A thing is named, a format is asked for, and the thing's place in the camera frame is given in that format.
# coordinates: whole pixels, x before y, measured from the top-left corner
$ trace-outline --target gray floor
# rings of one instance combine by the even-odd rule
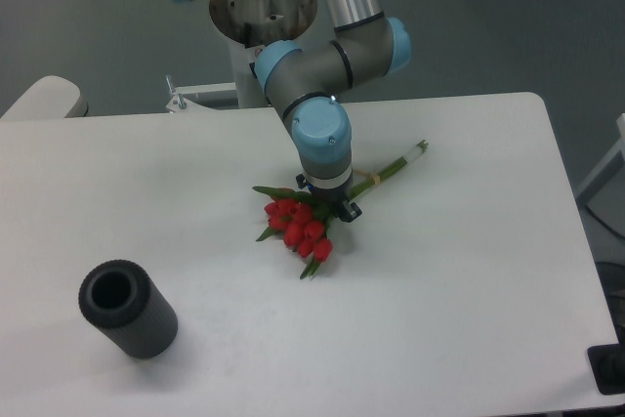
[[[382,1],[408,25],[413,63],[344,101],[537,93],[573,185],[616,141],[614,122],[625,112],[625,0]],[[167,73],[179,85],[231,80],[207,0],[0,0],[0,8],[0,114],[51,74],[78,85],[92,115],[162,111]],[[322,7],[304,46],[331,36]],[[621,231],[624,193],[620,175],[593,201]],[[597,259],[625,259],[622,243],[592,221],[587,228]]]

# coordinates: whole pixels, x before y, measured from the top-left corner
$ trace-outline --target bouquet of tulips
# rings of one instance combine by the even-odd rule
[[[416,160],[427,148],[428,143],[421,141],[378,174],[364,174],[364,181],[350,190],[349,200],[362,196],[366,191],[384,182]],[[272,199],[272,202],[265,206],[269,225],[257,241],[281,235],[284,244],[303,259],[312,255],[300,278],[312,277],[332,252],[333,245],[328,238],[328,230],[332,222],[339,217],[335,207],[305,191],[262,186],[255,186],[252,189]]]

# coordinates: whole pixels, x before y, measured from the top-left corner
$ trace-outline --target green leaf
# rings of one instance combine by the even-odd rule
[[[295,195],[292,196],[292,198],[300,202],[306,202],[307,204],[310,204],[310,205],[320,205],[323,203],[319,199],[315,198],[309,192],[304,192],[302,190],[298,190],[297,192],[295,192]]]
[[[316,220],[325,219],[330,213],[330,206],[325,202],[321,202],[318,206],[312,209],[312,217]]]
[[[317,261],[314,261],[314,266],[312,267],[311,271],[309,272],[309,277],[312,277],[314,275],[314,273],[317,271],[317,269],[319,269],[321,267],[321,263],[318,263]]]
[[[312,261],[310,261],[302,271],[302,274],[300,275],[300,280],[304,279],[309,275],[309,272],[314,268],[314,264],[318,264],[318,262],[314,258],[312,258]]]
[[[254,186],[253,190],[260,194],[268,195],[269,197],[275,197],[276,199],[288,199],[294,192],[278,188],[268,188],[267,186]]]
[[[265,241],[267,238],[269,238],[270,236],[274,236],[275,234],[278,234],[279,231],[277,229],[273,229],[271,227],[267,227],[265,229],[265,231],[263,231],[263,234],[261,234],[257,241]]]

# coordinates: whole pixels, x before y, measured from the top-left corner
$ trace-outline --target red tulip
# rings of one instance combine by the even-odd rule
[[[313,208],[304,202],[300,202],[293,215],[293,220],[298,224],[305,225],[313,219]]]
[[[270,215],[270,227],[278,231],[285,231],[289,226],[288,221],[282,220],[283,216],[279,214]]]
[[[325,260],[328,259],[328,256],[330,256],[332,248],[332,241],[330,241],[328,238],[321,238],[314,245],[314,258],[320,263],[324,263]]]
[[[289,248],[304,241],[304,229],[301,225],[291,222],[284,233],[284,244]]]
[[[277,213],[277,204],[275,202],[272,202],[271,204],[267,204],[265,206],[265,212],[267,212],[268,215],[273,215]]]
[[[304,235],[312,241],[317,241],[325,233],[325,226],[319,220],[311,220],[304,227]]]
[[[297,253],[303,258],[308,258],[314,248],[314,241],[310,238],[305,239],[297,248]]]
[[[282,215],[293,215],[291,209],[297,207],[299,202],[295,199],[280,199],[277,202],[277,210]]]

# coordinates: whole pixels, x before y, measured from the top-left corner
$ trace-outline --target white table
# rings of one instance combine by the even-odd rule
[[[270,109],[0,125],[7,416],[478,416],[620,404],[586,349],[616,337],[542,101],[350,104],[354,166],[426,155],[332,229],[313,281],[255,243],[253,185],[299,171]],[[77,306],[142,265],[176,310],[134,361]]]

